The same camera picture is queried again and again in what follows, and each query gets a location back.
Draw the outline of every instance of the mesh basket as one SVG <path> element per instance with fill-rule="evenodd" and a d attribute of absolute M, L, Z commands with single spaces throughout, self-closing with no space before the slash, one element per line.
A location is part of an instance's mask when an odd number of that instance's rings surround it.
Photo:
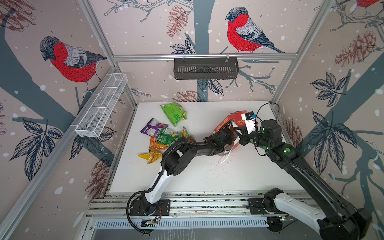
<path fill-rule="evenodd" d="M 235 79 L 239 73 L 237 58 L 175 58 L 175 79 Z"/>
<path fill-rule="evenodd" d="M 127 76 L 113 73 L 76 128 L 81 137 L 99 137 L 122 93 Z"/>

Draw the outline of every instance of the white wire mesh basket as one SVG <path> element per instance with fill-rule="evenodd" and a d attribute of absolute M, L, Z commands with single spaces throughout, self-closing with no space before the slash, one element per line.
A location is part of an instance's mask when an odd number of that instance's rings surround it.
<path fill-rule="evenodd" d="M 76 133 L 81 137 L 99 137 L 127 84 L 124 73 L 113 73 L 80 121 Z"/>

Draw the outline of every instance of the bird wing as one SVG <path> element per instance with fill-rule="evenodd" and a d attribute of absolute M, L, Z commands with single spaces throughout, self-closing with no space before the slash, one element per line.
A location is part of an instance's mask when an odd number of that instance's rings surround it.
<path fill-rule="evenodd" d="M 248 17 L 248 21 L 244 26 L 236 28 L 237 34 L 245 40 L 252 41 L 263 33 L 263 30 L 257 26 L 251 18 Z"/>
<path fill-rule="evenodd" d="M 82 68 L 86 66 L 88 56 L 84 48 L 72 47 L 65 43 L 64 45 L 68 52 L 68 57 L 64 61 L 65 65 L 71 68 Z"/>

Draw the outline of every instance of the gray floor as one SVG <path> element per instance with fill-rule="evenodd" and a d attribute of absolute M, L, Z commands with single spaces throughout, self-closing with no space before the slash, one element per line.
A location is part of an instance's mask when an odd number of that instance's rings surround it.
<path fill-rule="evenodd" d="M 133 229 L 95 230 L 92 240 L 321 240 L 313 229 L 300 221 L 283 228 L 280 234 L 273 234 L 266 228 L 194 228 L 188 230 L 156 230 L 150 236 L 142 236 Z"/>

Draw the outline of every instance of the black mounting plate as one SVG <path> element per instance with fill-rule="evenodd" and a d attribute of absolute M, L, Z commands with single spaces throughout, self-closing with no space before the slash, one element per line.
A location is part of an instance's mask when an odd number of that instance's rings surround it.
<path fill-rule="evenodd" d="M 248 199 L 248 206 L 249 210 L 251 212 L 251 215 L 258 215 L 258 214 L 282 214 L 282 215 L 288 215 L 285 212 L 277 210 L 274 213 L 267 212 L 264 208 L 263 204 L 264 198 L 250 198 Z"/>
<path fill-rule="evenodd" d="M 161 209 L 162 216 L 169 216 L 170 200 L 159 200 L 156 208 Z M 145 214 L 144 209 L 141 207 L 140 199 L 137 199 L 131 203 L 131 209 L 129 211 L 130 216 L 148 216 Z M 150 216 L 160 216 L 160 212 L 156 209 Z"/>

